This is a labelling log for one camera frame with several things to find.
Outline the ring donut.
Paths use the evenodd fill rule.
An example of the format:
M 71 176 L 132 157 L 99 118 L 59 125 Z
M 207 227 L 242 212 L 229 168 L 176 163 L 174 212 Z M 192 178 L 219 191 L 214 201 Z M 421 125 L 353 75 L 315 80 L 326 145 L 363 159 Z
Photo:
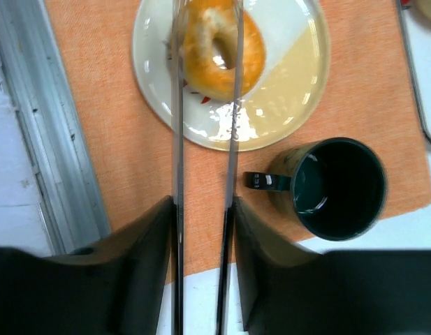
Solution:
M 190 1 L 185 6 L 187 27 L 181 46 L 187 83 L 208 98 L 233 100 L 235 68 L 220 68 L 213 60 L 213 46 L 221 43 L 234 64 L 238 46 L 238 21 L 232 1 Z M 266 50 L 262 34 L 248 12 L 243 12 L 242 93 L 248 93 L 260 79 Z

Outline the metal tongs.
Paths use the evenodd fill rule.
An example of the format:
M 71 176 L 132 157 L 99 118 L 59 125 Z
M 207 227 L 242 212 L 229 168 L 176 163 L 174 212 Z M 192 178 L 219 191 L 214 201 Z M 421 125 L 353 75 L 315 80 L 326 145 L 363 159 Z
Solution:
M 224 205 L 224 226 L 221 240 L 221 258 L 216 312 L 216 334 L 227 333 L 228 289 L 230 279 L 231 250 L 234 232 L 234 197 L 238 166 L 237 120 L 242 93 L 242 60 L 244 46 L 244 6 L 242 1 L 231 5 L 238 28 L 238 47 L 235 55 L 235 81 L 231 118 L 231 138 L 229 142 L 228 170 Z M 170 35 L 171 53 L 171 114 L 173 125 L 173 203 L 175 221 L 173 223 L 173 255 L 175 257 L 175 287 L 173 295 L 173 334 L 184 333 L 184 96 L 183 58 L 180 55 L 184 43 L 185 2 L 173 2 L 173 25 Z

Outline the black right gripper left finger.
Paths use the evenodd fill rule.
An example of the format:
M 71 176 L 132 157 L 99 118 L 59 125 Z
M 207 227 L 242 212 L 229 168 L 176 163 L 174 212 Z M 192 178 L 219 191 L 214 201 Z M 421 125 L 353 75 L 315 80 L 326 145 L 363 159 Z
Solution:
M 173 200 L 73 253 L 0 247 L 0 334 L 154 334 Z

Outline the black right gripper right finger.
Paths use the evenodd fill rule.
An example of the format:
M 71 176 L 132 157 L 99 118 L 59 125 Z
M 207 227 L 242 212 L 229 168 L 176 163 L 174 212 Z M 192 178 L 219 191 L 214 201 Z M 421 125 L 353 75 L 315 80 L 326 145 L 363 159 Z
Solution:
M 307 250 L 235 199 L 250 334 L 431 334 L 431 251 Z

